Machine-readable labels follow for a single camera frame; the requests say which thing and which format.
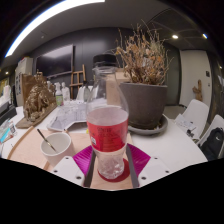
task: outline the wooden sculpture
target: wooden sculpture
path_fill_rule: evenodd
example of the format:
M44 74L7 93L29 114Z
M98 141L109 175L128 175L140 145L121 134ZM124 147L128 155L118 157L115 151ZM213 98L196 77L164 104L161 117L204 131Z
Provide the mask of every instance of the wooden sculpture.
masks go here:
M198 80L198 88L196 88L194 86L193 92L195 93L195 99L196 100L199 100L199 101L203 100L202 93L201 93L201 80L200 79Z
M57 106L54 93L49 91L42 72L25 76L23 85L26 89L29 87L30 91L24 99L24 118L16 124L17 128L29 128L39 124Z

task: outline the potted plant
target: potted plant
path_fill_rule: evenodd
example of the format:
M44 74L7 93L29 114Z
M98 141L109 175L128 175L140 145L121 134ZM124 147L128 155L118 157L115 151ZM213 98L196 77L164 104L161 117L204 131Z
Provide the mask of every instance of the potted plant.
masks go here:
M147 27L147 37L137 25L133 36L125 39L125 47L117 41L115 55L123 61L124 76L129 82L120 88L129 106L129 125L153 130L159 125L166 104L167 86L164 85L171 60L168 60L164 41L159 33Z

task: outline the dried plant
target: dried plant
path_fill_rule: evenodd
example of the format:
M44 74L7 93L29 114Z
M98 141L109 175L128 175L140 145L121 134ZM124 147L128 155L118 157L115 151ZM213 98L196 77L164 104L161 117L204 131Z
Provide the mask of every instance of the dried plant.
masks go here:
M137 30L133 28L133 36L125 37L125 48L122 47L122 35L120 29L120 46L118 40L115 55L120 55L123 61L124 75L132 83L148 85L163 85L171 60L168 60L167 51L163 41L159 40L157 30L149 30L147 41L141 25L137 24Z

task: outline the glass bottle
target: glass bottle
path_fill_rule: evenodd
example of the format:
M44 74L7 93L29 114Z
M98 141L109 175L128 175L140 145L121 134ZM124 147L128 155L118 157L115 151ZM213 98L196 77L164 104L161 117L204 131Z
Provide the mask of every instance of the glass bottle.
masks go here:
M127 144L128 105L116 78L116 56L93 58L95 81L86 105L91 145L98 158L98 172L115 179L124 171Z
M84 94L84 102L87 102L87 100L88 100L88 98L89 98L89 95L90 95L90 89L89 89L89 87L88 87L88 82L87 81L85 81L85 87L84 87L84 92L83 92L83 94Z

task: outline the gray plant pot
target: gray plant pot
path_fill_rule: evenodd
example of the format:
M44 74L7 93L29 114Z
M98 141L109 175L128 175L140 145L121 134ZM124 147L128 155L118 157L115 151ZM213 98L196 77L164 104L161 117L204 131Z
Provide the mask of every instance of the gray plant pot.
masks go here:
M121 83L129 106L128 124L139 129L154 129L166 105L167 86Z

